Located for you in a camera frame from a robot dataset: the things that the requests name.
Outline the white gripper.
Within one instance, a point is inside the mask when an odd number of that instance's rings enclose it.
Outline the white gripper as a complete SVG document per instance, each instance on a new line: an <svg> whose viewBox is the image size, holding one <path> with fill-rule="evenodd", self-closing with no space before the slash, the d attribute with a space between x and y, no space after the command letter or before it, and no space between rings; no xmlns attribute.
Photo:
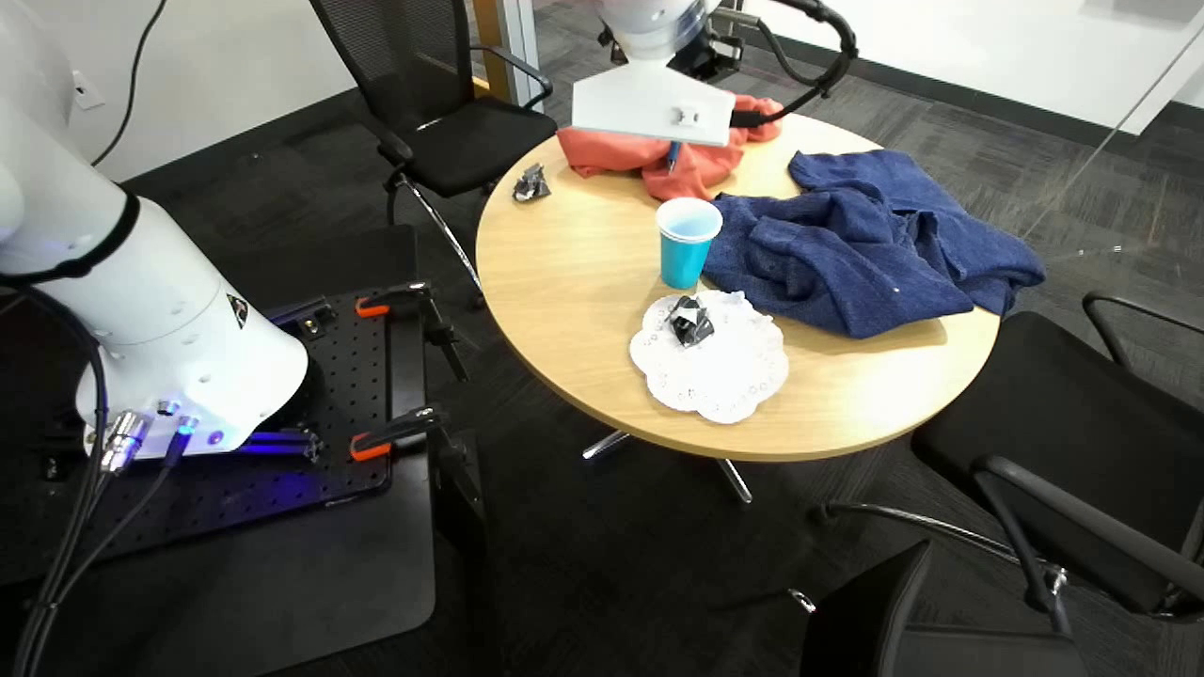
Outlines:
<svg viewBox="0 0 1204 677"><path fill-rule="evenodd" d="M622 64L570 85L570 124L673 143L730 143L733 95L663 64Z"/></svg>

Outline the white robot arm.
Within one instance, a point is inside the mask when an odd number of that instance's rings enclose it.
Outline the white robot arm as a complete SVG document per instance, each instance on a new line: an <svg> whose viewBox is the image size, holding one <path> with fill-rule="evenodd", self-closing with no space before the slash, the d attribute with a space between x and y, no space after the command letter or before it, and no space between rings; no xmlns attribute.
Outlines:
<svg viewBox="0 0 1204 677"><path fill-rule="evenodd" d="M26 0L0 0L0 276L98 341L81 446L104 470L236 451L307 377L302 337L243 301L162 211L64 137L70 68Z"/></svg>

